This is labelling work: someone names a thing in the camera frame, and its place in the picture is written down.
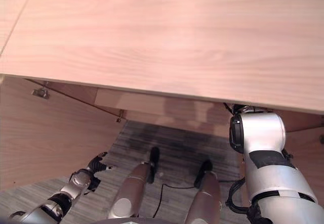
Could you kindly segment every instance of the cabinet door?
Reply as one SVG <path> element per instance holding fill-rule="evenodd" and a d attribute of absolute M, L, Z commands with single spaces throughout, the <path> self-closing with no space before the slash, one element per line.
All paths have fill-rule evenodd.
<path fill-rule="evenodd" d="M 0 190 L 69 175 L 108 151 L 124 120 L 39 85 L 5 77 L 1 84 Z"/>

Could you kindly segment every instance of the wooden table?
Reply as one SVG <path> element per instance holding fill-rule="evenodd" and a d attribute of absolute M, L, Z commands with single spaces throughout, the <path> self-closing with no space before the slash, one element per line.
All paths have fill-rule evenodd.
<path fill-rule="evenodd" d="M 44 126 L 44 121 L 58 119 L 48 111 L 73 111 L 81 102 L 87 104 L 78 108 L 81 118 L 76 112 L 73 117 L 61 112 L 59 118 L 98 126 L 89 135 L 99 134 L 99 147 L 79 150 L 86 156 L 84 162 L 113 143 L 124 123 L 115 122 L 119 117 L 227 138 L 230 114 L 222 105 L 227 102 L 275 109 L 287 131 L 323 126 L 324 0 L 1 1 L 5 19 L 0 28 L 0 73 L 7 75 L 2 93 L 6 131 L 1 154 L 7 156 L 2 160 L 2 189 L 68 174 L 81 165 L 80 161 L 51 175 L 39 171 L 17 182 L 19 173 L 31 169 L 23 168 L 22 162 L 35 157 L 32 167 L 37 172 L 37 163 L 44 160 L 39 154 L 49 154 L 34 151 L 44 144 L 36 131 L 49 136 L 48 145 L 62 140 L 55 136 L 56 128 L 51 132 Z M 25 95 L 44 81 L 50 82 L 47 87 L 54 95 L 49 100 Z M 29 104 L 39 106 L 22 107 Z M 27 116 L 26 110 L 48 118 Z M 11 117 L 14 112 L 22 116 Z M 109 143 L 100 127 L 106 118 L 115 129 Z M 33 143 L 29 150 L 14 145 L 14 135 L 20 134 L 16 124 L 22 121 L 34 123 L 25 125 L 28 139 L 19 138 L 21 146 Z M 5 128 L 6 123 L 16 131 Z M 76 141 L 71 134 L 86 126 L 65 128 L 71 137 L 65 154 L 79 149 L 78 144 L 86 146 L 86 139 Z M 22 151 L 32 155 L 13 164 L 18 156 L 12 155 Z M 59 157 L 62 150 L 51 151 L 54 158 L 46 170 L 57 169 L 55 161 L 70 161 Z"/>

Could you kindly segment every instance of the silver metal limb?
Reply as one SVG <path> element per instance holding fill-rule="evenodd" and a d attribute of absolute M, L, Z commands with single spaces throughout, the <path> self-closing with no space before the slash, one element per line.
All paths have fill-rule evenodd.
<path fill-rule="evenodd" d="M 151 165 L 141 163 L 124 180 L 108 213 L 108 218 L 138 216 Z"/>
<path fill-rule="evenodd" d="M 61 190 L 52 195 L 45 203 L 24 214 L 19 222 L 32 224 L 57 224 L 78 201 L 91 183 L 87 170 L 74 173 Z"/>
<path fill-rule="evenodd" d="M 248 217 L 259 215 L 275 224 L 323 224 L 324 210 L 312 189 L 282 155 L 286 131 L 281 118 L 275 113 L 252 113 L 241 114 L 240 120 L 246 184 L 254 208 L 250 207 Z"/>
<path fill-rule="evenodd" d="M 52 195 L 43 204 L 36 207 L 34 210 L 22 215 L 19 223 L 32 224 L 58 224 L 62 218 L 69 212 L 78 199 L 88 189 L 94 192 L 100 184 L 100 180 L 94 176 L 99 171 L 106 170 L 106 165 L 100 163 L 102 157 L 107 152 L 100 153 L 93 158 L 88 164 L 87 169 L 79 169 L 71 175 L 69 182 L 63 186 L 58 192 Z"/>
<path fill-rule="evenodd" d="M 191 204 L 185 224 L 218 224 L 220 209 L 220 187 L 217 177 L 212 172 L 206 172 L 201 188 Z"/>

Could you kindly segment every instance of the wood grain surface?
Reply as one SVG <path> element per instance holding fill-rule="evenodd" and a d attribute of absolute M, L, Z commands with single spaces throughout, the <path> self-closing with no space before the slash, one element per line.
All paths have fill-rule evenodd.
<path fill-rule="evenodd" d="M 91 104 L 95 107 L 105 110 L 108 113 L 119 115 L 120 109 L 118 109 L 117 107 L 110 108 L 110 107 L 95 105 L 95 98 L 98 91 L 97 87 L 71 84 L 71 83 L 62 83 L 56 81 L 42 81 L 42 80 L 35 80 L 35 81 L 41 83 L 42 85 L 45 85 L 47 88 L 53 89 L 57 92 L 68 95 L 70 97 L 78 99 L 87 104 Z"/>
<path fill-rule="evenodd" d="M 95 104 L 210 124 L 229 121 L 222 103 L 99 88 Z"/>
<path fill-rule="evenodd" d="M 0 56 L 27 0 L 0 0 Z"/>
<path fill-rule="evenodd" d="M 324 0 L 29 0 L 4 73 L 324 112 Z"/>
<path fill-rule="evenodd" d="M 1 87 L 0 189 L 70 174 L 114 143 L 125 121 L 50 91 L 6 77 Z"/>
<path fill-rule="evenodd" d="M 134 120 L 143 123 L 156 124 L 175 129 L 183 129 L 223 138 L 229 138 L 230 114 L 228 114 L 227 120 L 224 120 L 222 123 L 217 124 L 203 123 L 194 120 L 183 120 L 174 118 L 172 116 L 162 116 L 130 110 L 125 113 L 125 118 L 128 120 Z"/>

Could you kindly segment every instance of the black cable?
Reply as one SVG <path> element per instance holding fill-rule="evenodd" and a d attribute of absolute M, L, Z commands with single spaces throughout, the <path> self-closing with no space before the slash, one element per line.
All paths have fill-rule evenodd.
<path fill-rule="evenodd" d="M 231 115 L 234 115 L 232 109 L 226 104 L 226 103 L 223 103 L 225 108 L 231 113 Z"/>
<path fill-rule="evenodd" d="M 219 183 L 233 183 L 233 182 L 236 182 L 236 180 L 219 180 L 218 182 L 219 182 Z M 167 185 L 167 184 L 162 184 L 162 187 L 161 187 L 161 194 L 160 194 L 160 200 L 159 200 L 159 202 L 158 202 L 157 209 L 156 209 L 156 211 L 155 211 L 155 213 L 154 213 L 154 215 L 153 215 L 152 218 L 155 218 L 155 216 L 156 216 L 158 210 L 160 209 L 161 202 L 162 202 L 162 195 L 163 195 L 163 187 L 164 187 L 164 186 L 167 186 L 167 187 L 169 187 L 169 188 L 171 188 L 171 189 L 180 189 L 180 190 L 188 190 L 188 189 L 194 189 L 194 188 L 195 188 L 194 186 L 192 186 L 192 187 L 174 187 L 174 186 L 170 186 L 170 185 Z"/>
<path fill-rule="evenodd" d="M 182 189 L 182 190 L 188 190 L 188 189 L 193 189 L 193 188 L 194 188 L 194 186 L 192 186 L 192 187 L 173 187 L 173 186 L 170 186 L 170 185 L 167 185 L 167 184 L 162 184 L 162 187 L 161 187 L 161 194 L 160 194 L 160 200 L 159 200 L 159 202 L 158 202 L 157 209 L 156 209 L 156 211 L 155 211 L 155 213 L 154 213 L 154 215 L 153 215 L 152 218 L 155 218 L 155 216 L 156 216 L 158 210 L 160 209 L 161 202 L 162 202 L 163 187 L 164 187 L 164 186 L 167 186 L 167 187 L 169 187 L 169 188 L 171 188 L 171 189 Z"/>
<path fill-rule="evenodd" d="M 231 188 L 229 189 L 228 192 L 228 199 L 225 202 L 226 206 L 231 209 L 231 211 L 238 213 L 238 214 L 247 214 L 248 212 L 248 207 L 241 207 L 241 206 L 236 206 L 233 202 L 233 195 L 234 193 L 245 183 L 245 177 L 242 178 L 241 180 L 236 181 L 233 183 Z"/>

